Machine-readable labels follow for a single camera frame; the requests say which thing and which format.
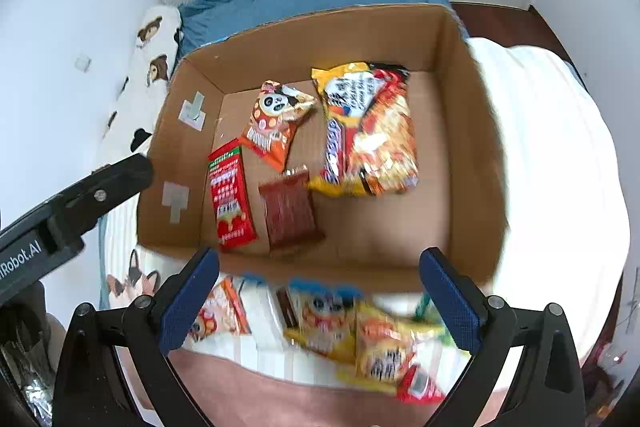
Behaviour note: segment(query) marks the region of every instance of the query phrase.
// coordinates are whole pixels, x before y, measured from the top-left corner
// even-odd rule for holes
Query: yellow chip bag
[[[282,288],[276,295],[285,320],[285,338],[336,362],[354,362],[353,298],[292,288]]]
[[[365,301],[356,306],[356,364],[339,371],[350,383],[393,394],[412,365],[418,344],[444,331],[441,325],[394,317]]]

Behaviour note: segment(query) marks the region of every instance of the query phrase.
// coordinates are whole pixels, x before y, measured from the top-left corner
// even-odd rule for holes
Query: panda snack bag
[[[239,137],[240,143],[282,172],[298,122],[315,103],[309,94],[267,80]]]

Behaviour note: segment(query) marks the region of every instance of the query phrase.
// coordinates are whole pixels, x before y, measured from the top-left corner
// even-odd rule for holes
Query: white wall
[[[628,317],[626,304],[631,300],[636,267],[640,265],[640,0],[532,3],[574,61],[615,142],[631,226],[620,322]],[[626,335],[621,325],[614,340],[628,349],[625,362],[615,370],[628,383],[640,364],[640,323],[632,335]]]

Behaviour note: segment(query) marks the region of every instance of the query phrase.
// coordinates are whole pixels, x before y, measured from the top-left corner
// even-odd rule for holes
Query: pink fabric
[[[216,427],[422,427],[436,406],[408,405],[381,393],[300,385],[265,377],[230,360],[185,349],[169,359]],[[152,409],[128,351],[121,360],[142,405]],[[504,399],[494,393],[476,425],[491,421]]]

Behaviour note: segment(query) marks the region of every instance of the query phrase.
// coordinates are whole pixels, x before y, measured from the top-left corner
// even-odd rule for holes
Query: blue gripper pad
[[[158,347],[164,356],[182,346],[193,321],[220,275],[218,254],[209,249],[160,318]]]
[[[473,355],[481,344],[480,318],[436,258],[437,255],[441,257],[443,264],[449,264],[439,250],[434,248],[423,251],[418,265],[420,280],[431,296],[456,346]]]

